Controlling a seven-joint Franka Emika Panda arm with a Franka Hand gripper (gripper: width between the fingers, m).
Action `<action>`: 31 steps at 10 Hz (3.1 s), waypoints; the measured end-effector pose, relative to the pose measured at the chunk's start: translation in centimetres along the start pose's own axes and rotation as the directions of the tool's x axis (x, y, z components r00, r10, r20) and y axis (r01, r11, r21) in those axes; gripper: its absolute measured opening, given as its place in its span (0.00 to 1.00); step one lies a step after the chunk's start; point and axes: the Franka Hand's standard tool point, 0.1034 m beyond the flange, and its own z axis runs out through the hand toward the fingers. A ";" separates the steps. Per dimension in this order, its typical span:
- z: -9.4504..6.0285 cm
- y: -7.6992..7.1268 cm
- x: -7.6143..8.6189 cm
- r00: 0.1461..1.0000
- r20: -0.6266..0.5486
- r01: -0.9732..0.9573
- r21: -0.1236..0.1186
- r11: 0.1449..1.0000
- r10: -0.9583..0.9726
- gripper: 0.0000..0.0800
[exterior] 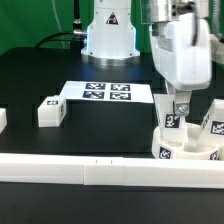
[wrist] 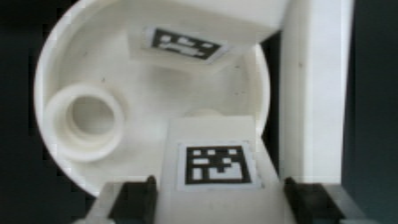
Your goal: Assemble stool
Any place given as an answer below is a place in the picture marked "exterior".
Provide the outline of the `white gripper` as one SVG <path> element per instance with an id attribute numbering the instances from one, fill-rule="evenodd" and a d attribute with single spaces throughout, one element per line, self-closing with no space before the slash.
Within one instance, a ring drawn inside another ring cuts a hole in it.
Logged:
<path id="1" fill-rule="evenodd" d="M 153 61 L 156 70 L 167 80 L 166 91 L 174 97 L 173 112 L 188 116 L 193 90 L 205 89 L 211 82 L 210 29 L 199 19 L 198 40 L 193 39 L 193 14 L 177 21 L 149 26 Z"/>

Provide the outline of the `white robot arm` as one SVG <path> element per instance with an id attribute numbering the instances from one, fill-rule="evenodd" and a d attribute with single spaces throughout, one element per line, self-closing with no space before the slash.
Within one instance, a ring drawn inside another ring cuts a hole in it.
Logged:
<path id="1" fill-rule="evenodd" d="M 224 42 L 219 32 L 220 0 L 140 0 L 140 4 L 155 68 L 174 96 L 171 108 L 177 116 L 186 116 L 191 93 L 210 85 L 215 47 Z M 81 54 L 101 65 L 118 65 L 140 56 L 131 0 L 94 0 L 94 18 Z"/>

